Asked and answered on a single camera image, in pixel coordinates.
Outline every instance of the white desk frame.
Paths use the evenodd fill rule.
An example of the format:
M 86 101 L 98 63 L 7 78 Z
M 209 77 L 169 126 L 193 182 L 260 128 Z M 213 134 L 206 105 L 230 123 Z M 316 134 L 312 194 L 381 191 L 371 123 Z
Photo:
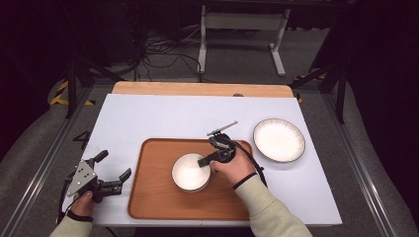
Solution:
M 285 76 L 286 71 L 278 50 L 283 39 L 289 15 L 290 10 L 285 10 L 284 14 L 207 13 L 206 6 L 203 6 L 201 16 L 201 47 L 198 59 L 201 67 L 198 68 L 198 72 L 203 74 L 206 70 L 207 29 L 260 30 L 278 31 L 277 40 L 275 43 L 270 43 L 270 49 L 278 75 Z

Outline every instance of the white bowl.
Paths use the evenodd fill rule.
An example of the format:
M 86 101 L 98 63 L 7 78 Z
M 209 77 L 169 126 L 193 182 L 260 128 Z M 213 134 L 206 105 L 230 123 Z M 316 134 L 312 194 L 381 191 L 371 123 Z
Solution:
M 172 178 L 175 184 L 187 193 L 201 191 L 210 180 L 210 166 L 201 168 L 198 160 L 204 156 L 189 153 L 180 157 L 172 169 Z
M 268 158 L 278 162 L 298 159 L 305 149 L 301 131 L 289 121 L 265 119 L 253 131 L 256 147 Z

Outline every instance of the hazard tape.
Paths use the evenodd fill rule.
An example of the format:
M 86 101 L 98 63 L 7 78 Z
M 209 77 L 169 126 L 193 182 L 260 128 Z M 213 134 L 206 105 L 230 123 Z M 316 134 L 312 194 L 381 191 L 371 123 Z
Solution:
M 63 105 L 63 106 L 68 106 L 69 102 L 68 100 L 63 100 L 61 99 L 62 93 L 64 93 L 65 89 L 68 87 L 68 80 L 64 79 L 64 81 L 62 81 L 61 85 L 59 86 L 58 90 L 55 93 L 55 96 L 52 98 L 51 102 L 49 103 L 50 105 Z M 86 101 L 86 103 L 84 103 L 85 106 L 94 106 L 96 105 L 96 101 Z

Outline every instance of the human hand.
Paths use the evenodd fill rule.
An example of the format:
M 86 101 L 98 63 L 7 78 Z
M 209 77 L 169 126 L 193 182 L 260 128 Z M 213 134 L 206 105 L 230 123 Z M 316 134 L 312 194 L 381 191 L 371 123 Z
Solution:
M 248 175 L 255 173 L 255 167 L 247 155 L 236 147 L 234 158 L 228 163 L 210 161 L 209 165 L 216 171 L 224 174 L 227 180 L 234 186 Z
M 93 215 L 93 193 L 87 191 L 75 203 L 71 205 L 71 211 L 79 216 L 92 216 Z

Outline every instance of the table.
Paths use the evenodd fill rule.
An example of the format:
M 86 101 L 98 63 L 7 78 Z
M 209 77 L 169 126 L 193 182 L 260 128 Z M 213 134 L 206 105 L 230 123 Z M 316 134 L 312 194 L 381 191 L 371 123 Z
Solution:
M 214 111 L 225 116 L 214 115 L 211 113 Z M 102 107 L 82 159 L 108 149 L 110 155 L 95 171 L 105 181 L 115 180 L 126 168 L 135 170 L 139 148 L 147 138 L 206 138 L 209 130 L 232 120 L 229 115 L 240 115 L 240 120 L 239 125 L 228 130 L 228 135 L 252 144 L 254 157 L 265 168 L 264 174 L 274 196 L 306 224 L 342 223 L 302 113 L 287 86 L 119 82 Z M 252 139 L 253 124 L 266 117 L 287 119 L 301 130 L 306 147 L 297 161 L 274 163 L 257 151 Z M 126 212 L 131 187 L 132 178 L 126 181 L 120 196 L 106 197 L 97 204 L 94 224 L 130 227 L 249 224 L 234 220 L 132 219 Z

